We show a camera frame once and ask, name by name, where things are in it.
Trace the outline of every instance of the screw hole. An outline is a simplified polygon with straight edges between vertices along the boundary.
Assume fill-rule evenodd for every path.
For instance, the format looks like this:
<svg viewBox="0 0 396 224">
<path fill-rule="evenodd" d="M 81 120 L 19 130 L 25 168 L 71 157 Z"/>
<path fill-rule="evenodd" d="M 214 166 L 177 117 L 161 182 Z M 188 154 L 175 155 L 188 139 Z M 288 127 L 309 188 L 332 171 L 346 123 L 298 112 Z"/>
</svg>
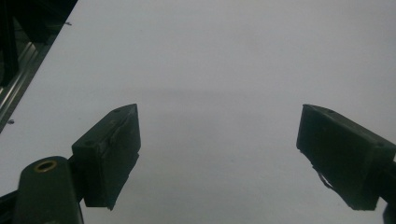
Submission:
<svg viewBox="0 0 396 224">
<path fill-rule="evenodd" d="M 38 173 L 44 173 L 52 170 L 55 167 L 56 161 L 42 161 L 35 167 L 35 171 Z"/>
</svg>

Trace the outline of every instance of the white table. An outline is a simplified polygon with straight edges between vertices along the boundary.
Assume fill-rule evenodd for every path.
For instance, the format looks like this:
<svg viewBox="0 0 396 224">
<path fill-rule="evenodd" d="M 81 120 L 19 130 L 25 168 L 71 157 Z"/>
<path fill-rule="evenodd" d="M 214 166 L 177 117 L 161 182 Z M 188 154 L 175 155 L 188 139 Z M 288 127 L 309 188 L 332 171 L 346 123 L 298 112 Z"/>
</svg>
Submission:
<svg viewBox="0 0 396 224">
<path fill-rule="evenodd" d="M 396 2 L 80 0 L 0 135 L 0 194 L 113 108 L 142 148 L 89 223 L 381 223 L 296 148 L 302 104 L 396 142 Z"/>
</svg>

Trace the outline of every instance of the white surface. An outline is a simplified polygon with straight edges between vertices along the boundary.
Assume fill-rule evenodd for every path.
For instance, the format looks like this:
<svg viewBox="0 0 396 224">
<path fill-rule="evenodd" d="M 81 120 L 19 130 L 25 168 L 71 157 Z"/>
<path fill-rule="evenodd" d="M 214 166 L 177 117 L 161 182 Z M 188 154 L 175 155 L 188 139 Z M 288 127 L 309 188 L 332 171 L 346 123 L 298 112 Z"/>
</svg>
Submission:
<svg viewBox="0 0 396 224">
<path fill-rule="evenodd" d="M 141 157 L 86 223 L 381 223 L 295 147 L 302 104 L 396 142 L 394 1 L 80 0 L 0 135 L 0 193 L 138 104 Z"/>
</svg>

